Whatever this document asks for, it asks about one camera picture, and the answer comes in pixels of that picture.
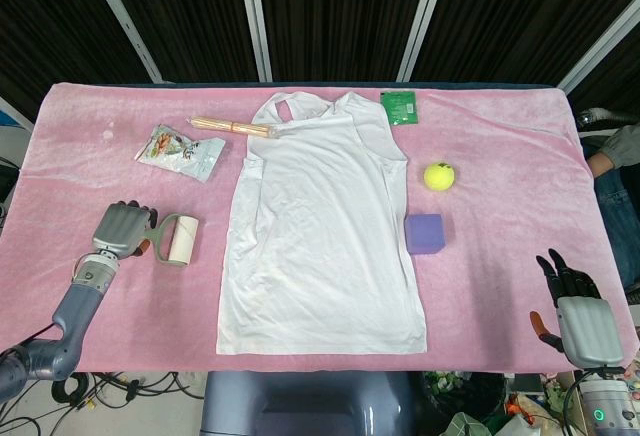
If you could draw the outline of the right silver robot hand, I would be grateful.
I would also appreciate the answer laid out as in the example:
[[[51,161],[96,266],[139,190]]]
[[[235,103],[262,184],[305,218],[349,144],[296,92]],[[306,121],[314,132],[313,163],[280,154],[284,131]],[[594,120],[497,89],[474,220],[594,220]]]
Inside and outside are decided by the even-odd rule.
[[[546,279],[560,333],[545,326],[532,311],[529,320],[537,338],[565,355],[576,368],[615,371],[624,359],[623,347],[612,308],[587,273],[571,268],[554,249],[536,262]]]

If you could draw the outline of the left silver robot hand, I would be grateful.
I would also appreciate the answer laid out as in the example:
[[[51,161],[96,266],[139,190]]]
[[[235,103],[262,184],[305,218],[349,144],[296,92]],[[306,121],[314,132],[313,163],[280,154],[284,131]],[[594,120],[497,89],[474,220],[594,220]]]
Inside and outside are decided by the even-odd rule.
[[[146,232],[154,229],[157,221],[156,209],[141,206],[135,200],[112,203],[93,234],[93,247],[118,260],[142,256],[150,245]]]

